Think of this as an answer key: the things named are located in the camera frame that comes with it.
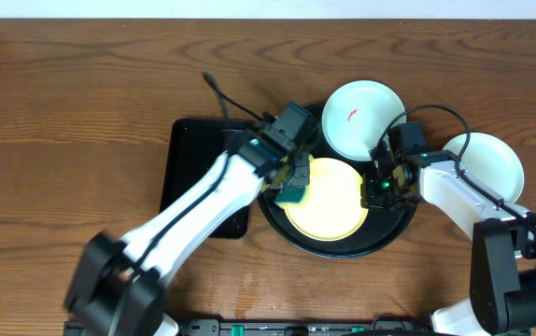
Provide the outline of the pale green plate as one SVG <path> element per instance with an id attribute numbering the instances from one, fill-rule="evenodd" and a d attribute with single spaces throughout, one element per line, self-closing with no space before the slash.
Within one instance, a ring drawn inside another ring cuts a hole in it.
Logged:
<path id="1" fill-rule="evenodd" d="M 471 133 L 461 163 L 505 201 L 515 203 L 521 196 L 525 185 L 521 160 L 500 138 L 487 133 Z"/>

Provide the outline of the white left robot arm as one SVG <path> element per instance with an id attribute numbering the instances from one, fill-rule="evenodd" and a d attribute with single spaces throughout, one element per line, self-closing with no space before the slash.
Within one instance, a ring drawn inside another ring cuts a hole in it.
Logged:
<path id="1" fill-rule="evenodd" d="M 94 335 L 176 335 L 165 290 L 194 250 L 270 185 L 309 176 L 305 150 L 278 157 L 260 139 L 220 153 L 205 175 L 156 217 L 118 241 L 100 232 L 85 246 L 63 306 Z"/>

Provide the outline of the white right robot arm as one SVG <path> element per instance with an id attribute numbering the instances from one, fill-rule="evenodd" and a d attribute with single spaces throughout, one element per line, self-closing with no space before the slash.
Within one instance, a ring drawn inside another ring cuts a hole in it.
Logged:
<path id="1" fill-rule="evenodd" d="M 506 202 L 449 151 L 375 159 L 362 183 L 368 208 L 430 203 L 472 241 L 467 300 L 436 311 L 435 331 L 502 335 L 536 328 L 536 213 Z"/>

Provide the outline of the green and yellow sponge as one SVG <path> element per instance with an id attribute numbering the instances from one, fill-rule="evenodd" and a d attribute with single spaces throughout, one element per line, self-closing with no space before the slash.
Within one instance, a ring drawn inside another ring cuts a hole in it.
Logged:
<path id="1" fill-rule="evenodd" d="M 305 194 L 306 186 L 283 188 L 276 194 L 274 204 L 284 210 L 300 208 L 303 206 Z"/>

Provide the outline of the yellow plate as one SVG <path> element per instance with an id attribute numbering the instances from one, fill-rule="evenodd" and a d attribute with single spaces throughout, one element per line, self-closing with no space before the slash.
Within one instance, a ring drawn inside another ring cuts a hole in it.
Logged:
<path id="1" fill-rule="evenodd" d="M 303 206 L 284 210 L 296 231 L 324 242 L 342 240 L 357 231 L 368 210 L 360 204 L 360 174 L 332 158 L 310 158 L 310 182 Z"/>

